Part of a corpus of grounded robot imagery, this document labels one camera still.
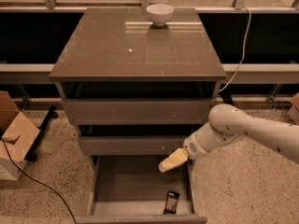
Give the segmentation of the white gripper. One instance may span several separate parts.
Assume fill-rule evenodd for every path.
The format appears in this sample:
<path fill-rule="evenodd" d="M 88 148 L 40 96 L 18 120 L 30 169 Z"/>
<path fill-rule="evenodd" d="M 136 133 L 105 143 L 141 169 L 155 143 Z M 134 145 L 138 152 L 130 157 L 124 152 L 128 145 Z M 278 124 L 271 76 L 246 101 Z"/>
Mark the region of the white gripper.
<path fill-rule="evenodd" d="M 183 147 L 178 148 L 159 165 L 161 173 L 179 167 L 188 160 L 198 160 L 217 147 L 224 147 L 235 142 L 238 134 L 222 133 L 214 129 L 210 123 L 206 123 L 196 132 L 189 135 L 183 142 Z"/>

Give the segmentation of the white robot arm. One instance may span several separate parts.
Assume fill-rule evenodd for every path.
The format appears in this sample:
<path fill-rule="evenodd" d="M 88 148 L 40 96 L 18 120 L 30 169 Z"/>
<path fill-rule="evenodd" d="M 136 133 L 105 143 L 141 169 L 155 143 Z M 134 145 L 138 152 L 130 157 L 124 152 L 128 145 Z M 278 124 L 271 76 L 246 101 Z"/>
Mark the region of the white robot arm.
<path fill-rule="evenodd" d="M 258 142 L 281 156 L 299 162 L 299 126 L 248 115 L 232 105 L 215 105 L 208 122 L 189 135 L 182 144 L 159 165 L 161 173 L 179 167 L 190 160 L 202 159 L 217 147 L 233 143 L 240 136 Z"/>

